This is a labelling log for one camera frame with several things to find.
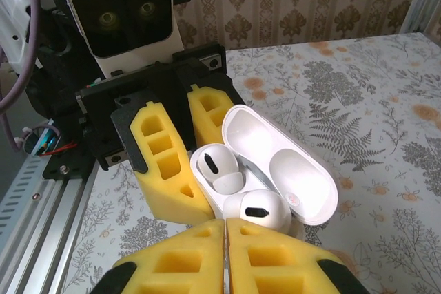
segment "white charging case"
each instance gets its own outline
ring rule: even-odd
[[[301,223],[320,225],[334,214],[338,191],[329,165],[272,121],[248,106],[236,105],[224,117],[222,136],[234,155],[253,162],[275,184]],[[214,215],[222,218],[229,195],[214,191],[197,167],[198,157],[207,146],[193,153],[190,167]],[[267,189],[248,168],[239,171],[244,174],[245,185],[237,193]]]

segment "yellow foam gripper pad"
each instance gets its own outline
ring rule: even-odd
[[[210,220],[119,260],[135,263],[121,294],[222,294],[224,220]]]
[[[187,150],[161,103],[148,102],[130,130],[147,163],[145,174],[135,171],[153,215],[161,220],[200,224],[214,218],[190,169]]]
[[[227,238],[231,294],[369,293],[336,256],[306,242],[241,219],[227,220]],[[342,272],[331,281],[323,262]]]
[[[211,87],[192,85],[188,103],[192,113],[194,135],[198,147],[219,143],[223,144],[222,122],[233,103],[224,91]]]

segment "white earbud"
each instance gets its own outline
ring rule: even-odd
[[[281,233],[291,226],[291,209],[277,193],[257,189],[229,196],[223,204],[223,217],[242,218]]]
[[[243,175],[236,157],[222,144],[210,145],[198,157],[198,168],[220,194],[234,194],[243,188]]]

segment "red wire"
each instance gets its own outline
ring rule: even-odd
[[[47,156],[47,155],[52,155],[52,154],[59,153],[61,151],[67,151],[68,149],[74,148],[77,145],[78,145],[77,143],[74,143],[73,141],[71,141],[67,145],[64,145],[64,146],[62,146],[62,147],[60,147],[58,149],[55,149],[54,151],[49,151],[47,153],[40,154],[39,156]]]

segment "patterned tablecloth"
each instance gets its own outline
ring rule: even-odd
[[[441,51],[422,34],[234,50],[247,105],[339,174],[338,209],[305,227],[371,293],[441,293]],[[88,293],[121,256],[184,231],[155,220],[125,162],[99,171],[63,292]]]

